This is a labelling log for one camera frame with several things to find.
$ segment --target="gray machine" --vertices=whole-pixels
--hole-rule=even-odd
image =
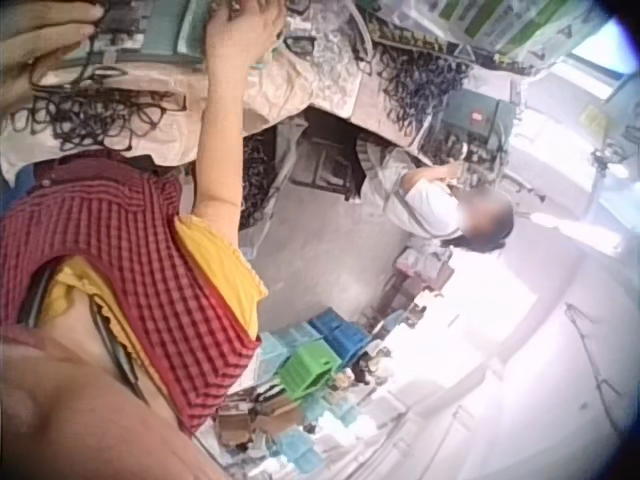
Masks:
[[[452,93],[420,150],[436,165],[464,161],[463,188],[494,186],[507,164],[516,108],[472,90]]]

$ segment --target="wall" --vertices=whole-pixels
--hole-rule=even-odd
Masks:
[[[580,117],[589,105],[600,103],[595,95],[554,73],[529,83],[527,88],[528,108],[544,113],[590,142],[593,139],[584,131]]]

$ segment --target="plastic bin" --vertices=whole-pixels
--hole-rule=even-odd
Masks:
[[[324,458],[315,450],[307,450],[291,463],[300,473],[307,474],[322,468],[324,466]]]
[[[313,392],[302,400],[300,408],[304,413],[305,423],[314,423],[329,410],[330,405],[324,398],[322,398],[321,393]]]
[[[322,338],[322,336],[307,323],[275,331],[272,335],[289,351],[289,355],[293,355],[298,347]]]
[[[262,333],[260,338],[262,345],[258,351],[256,385],[270,380],[289,356],[287,348],[273,334]]]
[[[278,372],[292,400],[322,387],[340,366],[340,358],[323,340],[299,347]]]
[[[280,454],[290,462],[300,458],[305,452],[313,450],[314,446],[313,438],[297,428],[275,435],[273,440]]]
[[[367,348],[371,335],[355,323],[346,323],[334,330],[330,336],[324,337],[324,341],[340,358],[340,368],[345,368],[353,365]]]
[[[349,322],[338,315],[333,308],[327,308],[320,315],[309,320],[309,324],[323,337],[330,336],[336,329],[347,323]]]

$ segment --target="person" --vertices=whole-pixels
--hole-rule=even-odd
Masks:
[[[364,172],[360,195],[370,210],[444,247],[489,253],[505,246],[515,223],[511,201],[493,188],[447,185],[462,174],[461,163],[416,168],[404,150],[387,152],[364,139],[357,150]]]
[[[92,150],[46,162],[0,236],[2,478],[227,478],[190,436],[259,345],[264,285],[238,250],[243,97],[283,0],[222,2],[191,215],[179,179]],[[85,2],[0,7],[2,115],[95,32]]]

